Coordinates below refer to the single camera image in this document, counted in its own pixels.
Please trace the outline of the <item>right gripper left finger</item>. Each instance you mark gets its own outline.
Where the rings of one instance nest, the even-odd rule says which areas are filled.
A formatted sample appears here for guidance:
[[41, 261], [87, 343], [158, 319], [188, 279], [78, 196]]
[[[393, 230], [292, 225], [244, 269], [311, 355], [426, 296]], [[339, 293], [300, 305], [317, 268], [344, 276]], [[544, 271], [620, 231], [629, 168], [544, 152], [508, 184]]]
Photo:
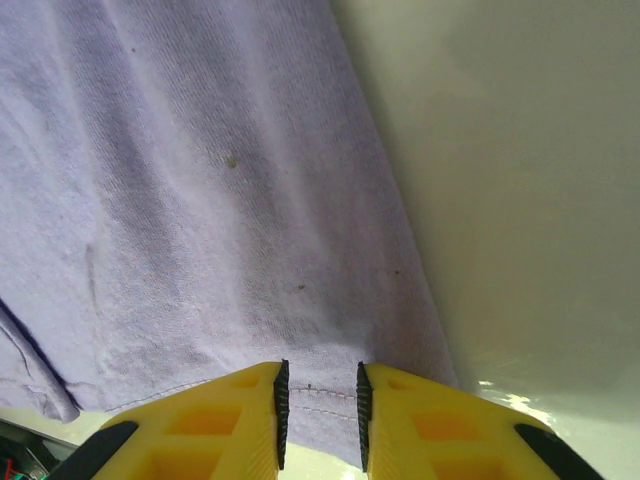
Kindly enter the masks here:
[[276, 479], [285, 466], [289, 363], [260, 363], [127, 410], [52, 479]]

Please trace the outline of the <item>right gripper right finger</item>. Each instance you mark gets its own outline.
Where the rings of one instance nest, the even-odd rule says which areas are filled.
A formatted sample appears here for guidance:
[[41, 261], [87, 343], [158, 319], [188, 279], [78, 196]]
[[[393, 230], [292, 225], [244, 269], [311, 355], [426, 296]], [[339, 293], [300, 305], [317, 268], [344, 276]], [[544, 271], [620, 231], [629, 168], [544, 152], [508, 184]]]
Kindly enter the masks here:
[[538, 419], [383, 364], [359, 363], [370, 479], [589, 480], [597, 472]]

